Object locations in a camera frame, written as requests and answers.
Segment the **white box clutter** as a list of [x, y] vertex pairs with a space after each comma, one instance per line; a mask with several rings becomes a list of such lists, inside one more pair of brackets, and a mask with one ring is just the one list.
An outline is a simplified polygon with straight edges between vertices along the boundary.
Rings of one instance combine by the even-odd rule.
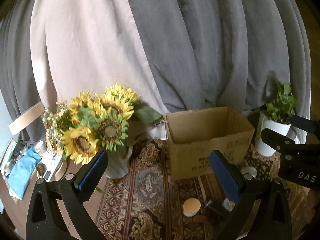
[[45, 179], [46, 182], [62, 179], [67, 170], [67, 162], [63, 156], [49, 149], [43, 140], [35, 144], [34, 150], [41, 157], [41, 161], [36, 166], [37, 177]]

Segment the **white sheer curtain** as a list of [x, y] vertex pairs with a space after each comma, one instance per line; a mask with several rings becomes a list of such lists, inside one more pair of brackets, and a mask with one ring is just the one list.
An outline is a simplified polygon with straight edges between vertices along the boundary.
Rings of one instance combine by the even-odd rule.
[[120, 83], [167, 113], [128, 0], [35, 0], [30, 52], [36, 87], [48, 109], [80, 92], [103, 93]]

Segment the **silver oval pebble object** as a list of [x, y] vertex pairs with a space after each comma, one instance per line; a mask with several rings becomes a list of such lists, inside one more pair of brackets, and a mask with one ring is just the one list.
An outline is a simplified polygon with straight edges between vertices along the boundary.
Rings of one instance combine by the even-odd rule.
[[253, 166], [242, 167], [240, 168], [240, 172], [242, 174], [250, 174], [253, 178], [256, 178], [258, 174], [257, 169]]

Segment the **grey curtain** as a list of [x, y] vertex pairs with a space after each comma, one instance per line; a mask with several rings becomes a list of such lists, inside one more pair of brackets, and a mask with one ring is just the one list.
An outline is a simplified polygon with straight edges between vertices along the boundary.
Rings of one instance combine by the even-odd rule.
[[[295, 0], [128, 0], [168, 112], [229, 106], [241, 114], [290, 83], [308, 118], [311, 60]], [[35, 0], [1, 0], [1, 94], [12, 118], [42, 102], [30, 52]]]

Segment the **white pot green plant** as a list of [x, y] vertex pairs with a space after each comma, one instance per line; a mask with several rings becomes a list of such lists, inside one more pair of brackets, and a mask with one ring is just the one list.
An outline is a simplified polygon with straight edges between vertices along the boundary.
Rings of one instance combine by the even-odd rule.
[[265, 144], [261, 138], [261, 132], [269, 128], [281, 135], [286, 136], [290, 127], [291, 116], [295, 115], [296, 98], [291, 92], [291, 84], [277, 85], [277, 96], [269, 103], [265, 103], [260, 109], [260, 116], [256, 136], [254, 139], [255, 150], [265, 157], [272, 156], [276, 151]]

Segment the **small jar with tan lid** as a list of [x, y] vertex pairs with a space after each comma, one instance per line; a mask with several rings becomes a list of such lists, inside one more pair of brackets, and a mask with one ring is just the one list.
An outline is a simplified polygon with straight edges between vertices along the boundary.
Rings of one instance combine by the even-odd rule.
[[183, 214], [187, 217], [195, 216], [201, 208], [201, 203], [196, 198], [188, 198], [183, 203]]

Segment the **blue cloth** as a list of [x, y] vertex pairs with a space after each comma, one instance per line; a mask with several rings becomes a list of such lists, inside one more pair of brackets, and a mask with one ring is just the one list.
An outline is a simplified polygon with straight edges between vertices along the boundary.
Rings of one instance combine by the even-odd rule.
[[40, 161], [40, 155], [32, 147], [27, 150], [26, 154], [12, 168], [8, 184], [18, 199], [23, 199], [31, 175]]

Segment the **brown cardboard box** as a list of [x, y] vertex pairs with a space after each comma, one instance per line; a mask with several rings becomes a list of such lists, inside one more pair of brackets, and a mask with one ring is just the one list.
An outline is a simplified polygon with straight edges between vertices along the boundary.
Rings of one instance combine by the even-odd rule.
[[165, 130], [173, 180], [211, 174], [209, 156], [214, 150], [239, 165], [255, 131], [246, 117], [230, 107], [167, 114]]

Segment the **sunflower bouquet in grey vase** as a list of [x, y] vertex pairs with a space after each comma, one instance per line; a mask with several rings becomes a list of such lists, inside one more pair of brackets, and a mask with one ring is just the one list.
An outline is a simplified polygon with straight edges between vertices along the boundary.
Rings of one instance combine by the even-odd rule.
[[140, 99], [132, 88], [119, 83], [103, 94], [80, 92], [71, 100], [56, 102], [56, 111], [46, 109], [42, 120], [50, 149], [76, 165], [93, 160], [99, 150], [108, 155], [105, 174], [110, 179], [124, 177], [136, 138], [129, 135], [130, 122], [146, 128], [161, 123], [163, 115]]

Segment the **patterned oriental rug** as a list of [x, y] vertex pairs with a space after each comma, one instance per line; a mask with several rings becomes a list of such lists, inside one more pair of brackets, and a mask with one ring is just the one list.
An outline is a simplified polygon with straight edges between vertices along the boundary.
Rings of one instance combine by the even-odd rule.
[[[135, 144], [129, 172], [108, 179], [102, 195], [95, 223], [106, 239], [213, 239], [227, 215], [213, 174], [172, 179], [162, 140]], [[183, 214], [188, 198], [201, 203], [193, 217]]]

